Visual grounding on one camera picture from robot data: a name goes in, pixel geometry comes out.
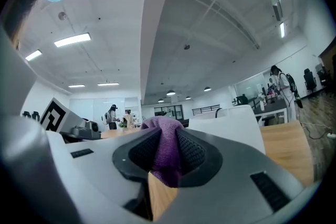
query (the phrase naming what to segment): white desk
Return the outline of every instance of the white desk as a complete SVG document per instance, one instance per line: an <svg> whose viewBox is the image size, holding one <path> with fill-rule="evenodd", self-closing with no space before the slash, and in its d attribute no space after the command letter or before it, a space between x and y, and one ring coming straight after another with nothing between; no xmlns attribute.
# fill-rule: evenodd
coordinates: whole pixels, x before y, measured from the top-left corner
<svg viewBox="0 0 336 224"><path fill-rule="evenodd" d="M276 100L275 103L268 103L265 106L265 110L261 110L260 107L253 109L255 116L261 116L262 118L267 117L268 115L273 115L277 113L284 113L285 123L288 122L287 118L287 106L284 99Z"/></svg>

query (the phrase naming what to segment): wooden floor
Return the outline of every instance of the wooden floor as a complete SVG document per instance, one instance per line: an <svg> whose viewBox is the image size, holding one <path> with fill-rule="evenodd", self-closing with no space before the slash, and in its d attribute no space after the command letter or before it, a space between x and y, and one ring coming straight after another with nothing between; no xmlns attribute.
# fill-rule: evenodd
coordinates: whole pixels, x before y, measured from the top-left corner
<svg viewBox="0 0 336 224"><path fill-rule="evenodd" d="M299 109L296 105L297 119L301 123L326 125L336 133L336 99L333 96L321 92L315 97L303 99L302 104L303 109ZM320 180L334 157L336 140L327 138L327 133L331 131L324 126L302 124L302 127L313 157L314 180ZM324 133L325 135L321 139L314 140L309 137L309 132L314 138L319 138Z"/></svg>

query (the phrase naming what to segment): purple cloth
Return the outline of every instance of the purple cloth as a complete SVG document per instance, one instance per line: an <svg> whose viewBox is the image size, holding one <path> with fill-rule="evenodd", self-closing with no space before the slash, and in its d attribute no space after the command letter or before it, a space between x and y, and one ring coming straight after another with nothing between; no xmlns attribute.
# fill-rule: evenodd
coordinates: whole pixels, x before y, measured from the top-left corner
<svg viewBox="0 0 336 224"><path fill-rule="evenodd" d="M175 130L183 125L164 116L152 117L141 124L141 129L152 127L160 127L162 133L151 173L166 186L176 188L182 173Z"/></svg>

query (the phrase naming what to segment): wooden tabletop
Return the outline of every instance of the wooden tabletop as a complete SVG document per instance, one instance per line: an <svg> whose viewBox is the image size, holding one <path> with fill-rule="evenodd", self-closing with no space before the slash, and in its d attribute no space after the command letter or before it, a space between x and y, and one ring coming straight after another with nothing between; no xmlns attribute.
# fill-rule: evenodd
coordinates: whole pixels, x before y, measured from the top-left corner
<svg viewBox="0 0 336 224"><path fill-rule="evenodd" d="M109 130L103 138L116 137L139 129ZM313 183L313 162L310 148L299 121L260 128L266 155L278 165L291 172L301 183ZM157 220L177 196L176 188L169 188L151 173L148 175L153 220Z"/></svg>

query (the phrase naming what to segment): ceiling light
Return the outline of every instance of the ceiling light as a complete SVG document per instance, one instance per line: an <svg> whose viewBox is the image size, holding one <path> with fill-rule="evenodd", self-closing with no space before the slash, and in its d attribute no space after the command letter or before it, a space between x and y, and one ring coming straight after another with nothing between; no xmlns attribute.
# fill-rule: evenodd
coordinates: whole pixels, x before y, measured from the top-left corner
<svg viewBox="0 0 336 224"><path fill-rule="evenodd" d="M85 85L80 84L80 85L69 85L69 88L81 88L81 87L85 87Z"/></svg>
<svg viewBox="0 0 336 224"><path fill-rule="evenodd" d="M99 83L97 84L98 86L112 86L112 85L119 85L119 83L114 82L114 83Z"/></svg>
<svg viewBox="0 0 336 224"><path fill-rule="evenodd" d="M169 90L168 93L167 93L167 95L174 95L174 94L175 94L175 92L173 90Z"/></svg>
<svg viewBox="0 0 336 224"><path fill-rule="evenodd" d="M33 60L34 58L36 58L37 56L40 56L42 54L42 52L40 52L39 50L37 50L36 52L33 52L31 55L28 55L26 57L27 61Z"/></svg>
<svg viewBox="0 0 336 224"><path fill-rule="evenodd" d="M283 38L285 36L285 25L284 25L284 23L282 23L280 25L280 30L281 30L281 38Z"/></svg>
<svg viewBox="0 0 336 224"><path fill-rule="evenodd" d="M82 41L87 41L87 40L91 40L91 37L88 33L59 40L55 42L55 45L56 47L62 47L62 46L69 45L72 43L77 43L77 42L82 42Z"/></svg>

